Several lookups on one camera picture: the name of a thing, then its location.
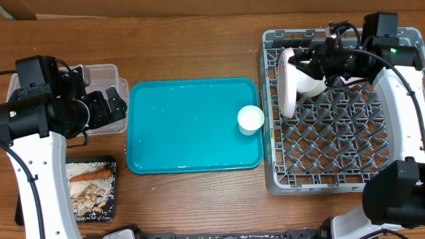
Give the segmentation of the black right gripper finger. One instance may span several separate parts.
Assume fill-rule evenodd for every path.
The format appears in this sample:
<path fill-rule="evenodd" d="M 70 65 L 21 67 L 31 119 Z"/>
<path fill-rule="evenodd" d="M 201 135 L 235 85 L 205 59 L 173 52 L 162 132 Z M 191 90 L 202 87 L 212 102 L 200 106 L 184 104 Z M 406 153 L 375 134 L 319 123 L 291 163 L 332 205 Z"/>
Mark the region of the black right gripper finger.
<path fill-rule="evenodd" d="M 293 65 L 301 64 L 319 64 L 319 57 L 315 50 L 297 51 L 289 57 L 288 62 Z"/>
<path fill-rule="evenodd" d="M 297 65 L 296 68 L 314 80 L 323 80 L 324 73 L 318 66 Z"/>

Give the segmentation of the white bowl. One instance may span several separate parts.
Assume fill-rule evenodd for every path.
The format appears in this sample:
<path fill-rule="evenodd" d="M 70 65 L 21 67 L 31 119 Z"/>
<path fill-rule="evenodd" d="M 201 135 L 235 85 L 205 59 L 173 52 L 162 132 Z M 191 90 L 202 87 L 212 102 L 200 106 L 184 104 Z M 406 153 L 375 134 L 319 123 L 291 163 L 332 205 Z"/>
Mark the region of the white bowl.
<path fill-rule="evenodd" d="M 315 80 L 299 70 L 296 73 L 296 80 L 297 92 L 300 94 L 306 94 L 308 97 L 317 96 L 327 88 L 325 80 Z"/>

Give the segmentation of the white plate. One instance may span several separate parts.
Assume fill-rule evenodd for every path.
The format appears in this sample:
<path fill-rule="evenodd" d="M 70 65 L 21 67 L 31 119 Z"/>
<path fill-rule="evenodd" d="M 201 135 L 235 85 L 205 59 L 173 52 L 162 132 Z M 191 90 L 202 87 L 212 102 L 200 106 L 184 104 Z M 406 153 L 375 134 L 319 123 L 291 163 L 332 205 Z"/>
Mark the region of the white plate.
<path fill-rule="evenodd" d="M 294 56 L 292 48 L 281 51 L 278 62 L 278 105 L 280 113 L 287 118 L 294 116 L 297 95 L 296 67 L 288 60 Z"/>

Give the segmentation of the orange carrot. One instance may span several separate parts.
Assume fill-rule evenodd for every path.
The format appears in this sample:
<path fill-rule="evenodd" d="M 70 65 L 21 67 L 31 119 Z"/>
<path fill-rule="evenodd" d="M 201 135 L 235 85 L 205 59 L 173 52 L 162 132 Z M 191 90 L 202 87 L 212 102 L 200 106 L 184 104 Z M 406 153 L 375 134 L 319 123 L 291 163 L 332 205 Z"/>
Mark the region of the orange carrot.
<path fill-rule="evenodd" d="M 74 176 L 69 181 L 71 183 L 78 181 L 95 181 L 95 180 L 103 180 L 111 177 L 113 175 L 113 171 L 111 169 L 100 169 L 98 171 L 93 171 L 89 173 L 84 173 L 81 175 Z"/>

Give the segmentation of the white paper cup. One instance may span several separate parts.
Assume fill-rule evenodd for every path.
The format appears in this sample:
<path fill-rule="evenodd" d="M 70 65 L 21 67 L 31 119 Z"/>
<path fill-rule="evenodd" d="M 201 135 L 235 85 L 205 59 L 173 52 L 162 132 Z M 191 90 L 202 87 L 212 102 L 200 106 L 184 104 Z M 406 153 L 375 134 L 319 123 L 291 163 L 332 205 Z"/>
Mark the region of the white paper cup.
<path fill-rule="evenodd" d="M 264 124 L 263 111 L 253 105 L 244 106 L 237 115 L 238 128 L 243 135 L 253 135 Z"/>

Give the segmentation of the pink bowl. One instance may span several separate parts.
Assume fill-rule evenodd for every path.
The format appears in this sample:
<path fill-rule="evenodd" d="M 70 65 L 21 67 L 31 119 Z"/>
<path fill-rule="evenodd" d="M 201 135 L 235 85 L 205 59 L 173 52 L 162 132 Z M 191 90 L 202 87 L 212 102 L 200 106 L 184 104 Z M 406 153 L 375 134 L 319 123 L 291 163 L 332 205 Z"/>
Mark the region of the pink bowl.
<path fill-rule="evenodd" d="M 361 83 L 361 82 L 364 82 L 364 81 L 367 82 L 367 79 L 358 78 L 358 77 L 345 78 L 345 77 L 341 76 L 340 79 L 341 79 L 341 81 L 344 85 L 348 85 L 348 86 L 358 84 L 358 83 Z"/>

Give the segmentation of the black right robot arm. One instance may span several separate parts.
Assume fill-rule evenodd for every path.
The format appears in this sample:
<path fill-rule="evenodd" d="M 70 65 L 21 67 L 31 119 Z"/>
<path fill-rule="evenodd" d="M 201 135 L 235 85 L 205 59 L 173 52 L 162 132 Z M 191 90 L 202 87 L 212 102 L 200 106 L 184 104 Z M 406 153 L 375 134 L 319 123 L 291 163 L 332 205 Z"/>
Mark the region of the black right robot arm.
<path fill-rule="evenodd" d="M 375 238 L 400 235 L 403 228 L 424 224 L 424 87 L 423 65 L 415 46 L 403 46 L 397 35 L 398 15 L 366 15 L 356 31 L 354 48 L 342 45 L 341 35 L 352 28 L 330 23 L 323 43 L 304 52 L 281 53 L 278 94 L 295 100 L 292 84 L 299 74 L 332 87 L 342 77 L 347 86 L 373 85 L 381 103 L 389 142 L 390 163 L 363 189 L 362 203 L 336 216 L 320 238 Z"/>

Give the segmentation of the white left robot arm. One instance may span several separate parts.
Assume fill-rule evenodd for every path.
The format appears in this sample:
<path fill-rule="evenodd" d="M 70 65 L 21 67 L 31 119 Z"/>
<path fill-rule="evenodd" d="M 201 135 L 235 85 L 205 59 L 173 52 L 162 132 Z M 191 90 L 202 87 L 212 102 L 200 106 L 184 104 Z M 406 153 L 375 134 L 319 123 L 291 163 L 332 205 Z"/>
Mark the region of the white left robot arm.
<path fill-rule="evenodd" d="M 53 56 L 19 59 L 19 86 L 1 104 L 1 148 L 11 160 L 27 238 L 80 238 L 66 176 L 67 140 L 121 121 L 118 87 L 90 87 L 113 64 L 70 67 Z"/>

